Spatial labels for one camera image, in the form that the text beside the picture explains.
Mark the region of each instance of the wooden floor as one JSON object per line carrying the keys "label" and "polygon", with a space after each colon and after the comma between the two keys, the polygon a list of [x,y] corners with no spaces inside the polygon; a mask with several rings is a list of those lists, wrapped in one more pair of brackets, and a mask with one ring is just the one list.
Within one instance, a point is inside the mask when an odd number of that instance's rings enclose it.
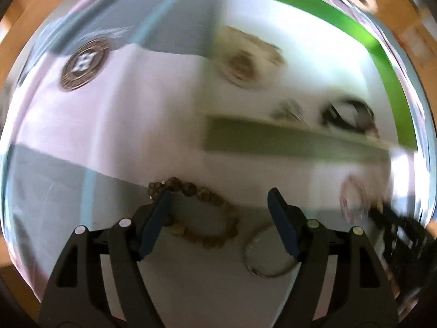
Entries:
{"label": "wooden floor", "polygon": [[10,265],[0,268],[0,276],[21,307],[36,321],[41,304],[30,287],[20,276],[15,266]]}
{"label": "wooden floor", "polygon": [[422,24],[429,14],[427,8],[413,6],[410,0],[376,2],[376,16],[401,41],[419,74],[433,114],[437,115],[437,41]]}

